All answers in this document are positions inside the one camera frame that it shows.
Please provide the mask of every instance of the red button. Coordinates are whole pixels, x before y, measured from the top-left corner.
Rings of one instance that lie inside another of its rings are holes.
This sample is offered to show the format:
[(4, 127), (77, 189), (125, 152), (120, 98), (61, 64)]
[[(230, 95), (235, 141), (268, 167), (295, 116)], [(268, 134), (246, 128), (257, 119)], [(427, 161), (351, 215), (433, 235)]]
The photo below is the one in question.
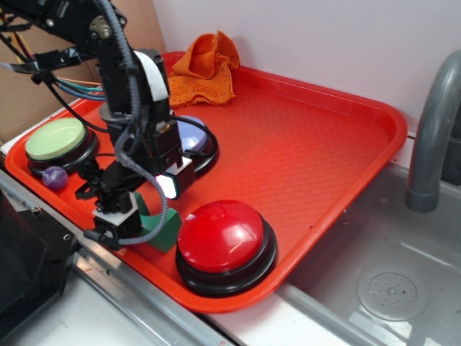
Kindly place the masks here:
[(193, 268), (209, 273), (238, 269), (258, 254), (264, 240), (261, 216), (251, 206), (224, 200), (187, 217), (178, 247)]

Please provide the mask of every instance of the purple ball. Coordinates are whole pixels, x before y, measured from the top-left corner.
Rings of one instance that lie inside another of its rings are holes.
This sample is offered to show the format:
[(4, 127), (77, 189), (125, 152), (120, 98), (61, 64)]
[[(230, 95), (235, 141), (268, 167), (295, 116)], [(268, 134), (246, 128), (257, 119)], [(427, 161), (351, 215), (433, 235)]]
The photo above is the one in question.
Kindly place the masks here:
[(42, 181), (48, 189), (58, 191), (66, 187), (69, 176), (65, 169), (51, 166), (43, 172)]

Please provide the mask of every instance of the gray faucet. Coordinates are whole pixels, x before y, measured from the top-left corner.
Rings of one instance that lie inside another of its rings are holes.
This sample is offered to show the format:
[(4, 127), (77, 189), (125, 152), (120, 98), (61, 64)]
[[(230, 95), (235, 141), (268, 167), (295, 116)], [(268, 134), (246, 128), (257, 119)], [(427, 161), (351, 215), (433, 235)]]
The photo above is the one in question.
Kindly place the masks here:
[(442, 64), (416, 134), (405, 203), (428, 213), (437, 208), (440, 179), (461, 185), (461, 50)]

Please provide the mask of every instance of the sink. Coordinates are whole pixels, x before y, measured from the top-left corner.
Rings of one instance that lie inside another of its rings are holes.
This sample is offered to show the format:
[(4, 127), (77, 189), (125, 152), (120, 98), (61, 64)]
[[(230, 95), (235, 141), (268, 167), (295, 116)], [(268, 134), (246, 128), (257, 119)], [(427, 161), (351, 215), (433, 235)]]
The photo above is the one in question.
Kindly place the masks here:
[(287, 283), (385, 345), (461, 345), (461, 189), (407, 209), (408, 170), (387, 165)]

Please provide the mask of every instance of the cardboard box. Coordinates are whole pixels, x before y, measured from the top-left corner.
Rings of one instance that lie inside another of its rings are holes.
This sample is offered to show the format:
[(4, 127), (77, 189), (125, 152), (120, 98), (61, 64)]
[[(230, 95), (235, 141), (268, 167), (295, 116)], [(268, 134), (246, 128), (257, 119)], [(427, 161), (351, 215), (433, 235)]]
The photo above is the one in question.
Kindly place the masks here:
[[(112, 3), (127, 17), (125, 34), (134, 49), (155, 48), (161, 53), (165, 52), (152, 1), (114, 0)], [(22, 32), (22, 35), (33, 53), (62, 50), (72, 46), (35, 27)], [(0, 61), (17, 62), (15, 55), (3, 43), (0, 43)], [(55, 74), (65, 78), (97, 81), (95, 63), (96, 61), (88, 61), (80, 66), (63, 68)], [(45, 85), (34, 84), (27, 75), (0, 68), (0, 80), (0, 145), (62, 108)], [(67, 102), (75, 99), (62, 95)]]

